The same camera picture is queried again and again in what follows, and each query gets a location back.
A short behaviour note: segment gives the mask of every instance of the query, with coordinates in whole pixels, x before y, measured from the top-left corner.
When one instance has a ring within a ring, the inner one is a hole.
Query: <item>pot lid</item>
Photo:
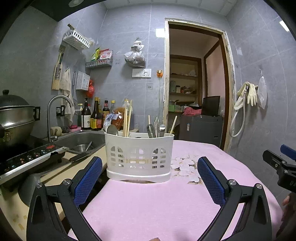
[[[24,107],[30,106],[22,97],[17,95],[9,95],[9,90],[3,90],[3,95],[0,96],[0,109],[8,107]]]

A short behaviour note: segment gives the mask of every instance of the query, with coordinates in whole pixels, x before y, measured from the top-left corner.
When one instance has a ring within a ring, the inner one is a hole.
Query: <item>floral pattern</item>
[[[176,157],[171,160],[171,175],[173,177],[186,177],[188,184],[203,184],[202,179],[197,171],[197,161],[199,157],[196,155],[186,155]]]

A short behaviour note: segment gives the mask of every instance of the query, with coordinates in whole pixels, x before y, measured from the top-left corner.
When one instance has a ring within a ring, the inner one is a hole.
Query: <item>ceiling light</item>
[[[157,38],[164,38],[165,37],[165,29],[164,28],[157,28],[155,31]]]
[[[78,6],[80,3],[82,3],[84,0],[72,0],[71,2],[69,2],[69,7],[76,7]]]
[[[280,23],[279,23],[280,25],[282,25],[282,27],[287,31],[287,32],[289,32],[290,30],[289,30],[289,28],[287,27],[287,25],[284,23],[284,21],[282,20],[282,21],[280,21]]]

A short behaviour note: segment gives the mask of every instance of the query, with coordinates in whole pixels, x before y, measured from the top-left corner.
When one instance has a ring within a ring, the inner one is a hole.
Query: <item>cooking pot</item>
[[[40,107],[30,106],[22,97],[0,96],[0,149],[24,142],[31,134],[35,121],[40,120]]]

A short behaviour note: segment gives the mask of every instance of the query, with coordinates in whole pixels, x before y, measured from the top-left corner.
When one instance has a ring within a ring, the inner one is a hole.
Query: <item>countertop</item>
[[[73,156],[75,156],[75,154],[66,152],[63,158],[69,160]],[[60,167],[59,169],[43,176],[41,178],[41,181],[46,186],[51,186],[60,184],[66,178],[72,179],[79,170],[86,167],[86,165],[94,156],[98,156],[102,159],[103,170],[105,170],[107,168],[107,157],[106,149],[104,146],[81,163],[76,165],[67,164],[63,167]],[[29,207],[27,207],[21,201],[17,189],[15,189],[13,192],[9,192],[6,188],[0,186],[0,207],[14,231],[23,241],[26,241],[26,228]],[[56,204],[56,207],[60,219],[62,220],[65,217],[62,207],[59,203]]]

